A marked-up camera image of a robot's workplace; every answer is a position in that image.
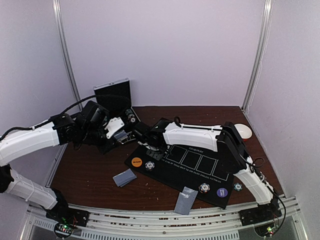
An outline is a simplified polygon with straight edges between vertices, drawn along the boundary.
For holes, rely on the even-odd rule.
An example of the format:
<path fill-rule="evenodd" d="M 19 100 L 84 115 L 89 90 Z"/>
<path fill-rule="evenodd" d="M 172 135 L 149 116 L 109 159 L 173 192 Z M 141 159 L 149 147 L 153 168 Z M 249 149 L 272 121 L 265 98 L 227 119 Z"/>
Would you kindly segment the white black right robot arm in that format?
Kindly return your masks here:
<path fill-rule="evenodd" d="M 283 202 L 279 195 L 255 165 L 232 122 L 202 126 L 181 123 L 179 117 L 175 117 L 173 121 L 161 119 L 147 128 L 143 138 L 142 144 L 153 151 L 164 152 L 168 145 L 185 145 L 217 153 L 222 169 L 240 179 L 257 203 L 257 207 L 240 211 L 243 224 L 286 215 L 281 210 Z"/>

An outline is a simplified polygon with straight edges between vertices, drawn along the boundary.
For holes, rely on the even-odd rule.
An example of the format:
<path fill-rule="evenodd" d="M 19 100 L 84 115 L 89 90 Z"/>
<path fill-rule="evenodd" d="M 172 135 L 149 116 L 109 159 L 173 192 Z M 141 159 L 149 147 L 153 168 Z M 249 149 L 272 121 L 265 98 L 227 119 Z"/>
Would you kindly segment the blue white chip stack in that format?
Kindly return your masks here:
<path fill-rule="evenodd" d="M 145 163 L 145 169 L 147 171 L 152 171 L 155 168 L 155 163 L 153 161 L 148 161 Z"/>

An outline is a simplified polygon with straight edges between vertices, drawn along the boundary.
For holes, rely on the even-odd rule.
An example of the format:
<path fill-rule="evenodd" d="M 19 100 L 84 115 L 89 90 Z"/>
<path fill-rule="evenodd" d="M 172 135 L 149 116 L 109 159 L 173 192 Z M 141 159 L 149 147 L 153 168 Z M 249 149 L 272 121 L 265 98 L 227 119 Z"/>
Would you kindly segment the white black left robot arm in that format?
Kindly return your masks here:
<path fill-rule="evenodd" d="M 40 205 L 52 219 L 68 223 L 78 214 L 69 208 L 63 194 L 54 188 L 38 184 L 19 174 L 10 163 L 15 160 L 44 158 L 38 152 L 68 143 L 98 147 L 106 153 L 116 144 L 113 135 L 124 127 L 121 117 L 110 118 L 108 112 L 52 116 L 32 127 L 13 127 L 0 137 L 0 191 L 15 195 L 26 202 Z"/>

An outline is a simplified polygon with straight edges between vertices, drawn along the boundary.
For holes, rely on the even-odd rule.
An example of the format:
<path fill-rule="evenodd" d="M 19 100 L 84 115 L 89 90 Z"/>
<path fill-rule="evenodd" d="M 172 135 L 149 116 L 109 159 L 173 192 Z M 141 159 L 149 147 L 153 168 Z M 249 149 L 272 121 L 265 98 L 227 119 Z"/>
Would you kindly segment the orange big blind button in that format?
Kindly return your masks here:
<path fill-rule="evenodd" d="M 139 157 L 134 157 L 132 160 L 131 160 L 131 165 L 135 168 L 139 168 L 141 167 L 143 164 L 143 161 L 141 158 Z"/>

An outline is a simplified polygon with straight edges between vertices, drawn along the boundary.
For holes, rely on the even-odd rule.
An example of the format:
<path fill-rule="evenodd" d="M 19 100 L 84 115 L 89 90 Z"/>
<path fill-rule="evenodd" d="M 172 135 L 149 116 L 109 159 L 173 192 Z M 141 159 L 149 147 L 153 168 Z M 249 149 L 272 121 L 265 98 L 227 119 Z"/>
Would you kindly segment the blue playing card deck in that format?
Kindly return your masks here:
<path fill-rule="evenodd" d="M 116 139 L 117 142 L 121 142 L 122 140 L 127 138 L 127 133 L 124 130 L 117 131 L 113 137 Z"/>

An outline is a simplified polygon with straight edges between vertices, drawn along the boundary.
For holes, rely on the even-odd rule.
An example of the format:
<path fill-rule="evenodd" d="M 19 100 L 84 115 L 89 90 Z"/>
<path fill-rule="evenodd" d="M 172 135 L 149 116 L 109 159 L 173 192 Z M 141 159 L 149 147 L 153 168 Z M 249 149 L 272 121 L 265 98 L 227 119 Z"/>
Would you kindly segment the purple small blind button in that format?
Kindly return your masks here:
<path fill-rule="evenodd" d="M 224 187 L 221 187 L 216 191 L 216 195 L 219 198 L 226 198 L 228 196 L 228 193 L 229 193 L 228 190 Z"/>

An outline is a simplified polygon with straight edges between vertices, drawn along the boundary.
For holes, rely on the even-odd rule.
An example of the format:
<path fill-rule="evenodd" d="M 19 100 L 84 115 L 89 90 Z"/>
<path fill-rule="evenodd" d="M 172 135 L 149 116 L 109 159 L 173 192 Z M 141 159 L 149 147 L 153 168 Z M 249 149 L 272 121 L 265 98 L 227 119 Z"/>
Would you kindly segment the poker chip stack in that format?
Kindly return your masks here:
<path fill-rule="evenodd" d="M 202 183 L 199 185 L 198 190 L 202 194 L 207 194 L 211 190 L 211 187 L 208 183 Z"/>

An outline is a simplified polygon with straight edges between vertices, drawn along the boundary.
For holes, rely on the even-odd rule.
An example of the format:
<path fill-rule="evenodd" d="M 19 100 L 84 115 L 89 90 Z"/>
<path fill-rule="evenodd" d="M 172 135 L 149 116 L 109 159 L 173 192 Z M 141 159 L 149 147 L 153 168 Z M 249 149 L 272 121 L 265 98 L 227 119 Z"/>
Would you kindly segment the single green poker chip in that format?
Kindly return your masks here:
<path fill-rule="evenodd" d="M 243 186 L 241 183 L 237 182 L 233 185 L 233 188 L 235 191 L 240 192 L 243 189 Z"/>

